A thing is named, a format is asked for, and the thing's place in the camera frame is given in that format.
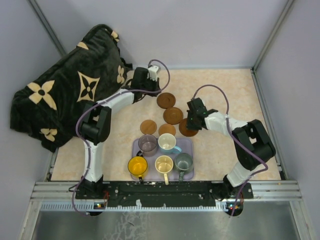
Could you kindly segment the dark brown grooved coaster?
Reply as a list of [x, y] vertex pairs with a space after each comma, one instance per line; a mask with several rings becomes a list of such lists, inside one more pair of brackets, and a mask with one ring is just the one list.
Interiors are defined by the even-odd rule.
[[176, 98], [172, 93], [164, 92], [157, 97], [157, 105], [162, 109], [168, 109], [175, 105]]

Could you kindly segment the light brown small coaster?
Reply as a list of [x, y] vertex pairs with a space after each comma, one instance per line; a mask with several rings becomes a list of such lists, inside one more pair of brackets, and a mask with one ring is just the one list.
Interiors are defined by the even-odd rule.
[[157, 130], [157, 124], [155, 121], [153, 121], [151, 119], [144, 120], [140, 124], [140, 131], [144, 135], [152, 135], [156, 132], [156, 130]]
[[176, 128], [172, 124], [165, 123], [159, 127], [158, 134], [160, 136], [163, 134], [171, 134], [171, 135], [175, 136], [176, 135]]

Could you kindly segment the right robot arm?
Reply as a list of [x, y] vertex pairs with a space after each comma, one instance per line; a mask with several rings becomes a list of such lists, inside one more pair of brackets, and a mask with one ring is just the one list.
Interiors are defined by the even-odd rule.
[[267, 162], [276, 155], [264, 125], [260, 120], [243, 121], [228, 113], [207, 109], [203, 101], [193, 98], [187, 102], [186, 128], [190, 131], [206, 129], [230, 137], [234, 142], [237, 163], [224, 176], [219, 198], [237, 196], [241, 186], [252, 176], [266, 171]]

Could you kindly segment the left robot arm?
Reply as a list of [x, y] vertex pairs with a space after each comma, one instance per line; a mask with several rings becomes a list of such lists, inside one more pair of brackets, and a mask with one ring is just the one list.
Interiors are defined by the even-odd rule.
[[86, 104], [84, 111], [89, 111], [78, 123], [80, 136], [85, 140], [85, 170], [77, 188], [76, 197], [97, 198], [103, 191], [102, 155], [104, 142], [111, 132], [112, 116], [122, 108], [138, 102], [143, 95], [152, 97], [160, 92], [158, 73], [160, 67], [135, 69], [133, 78], [124, 87], [108, 98]]

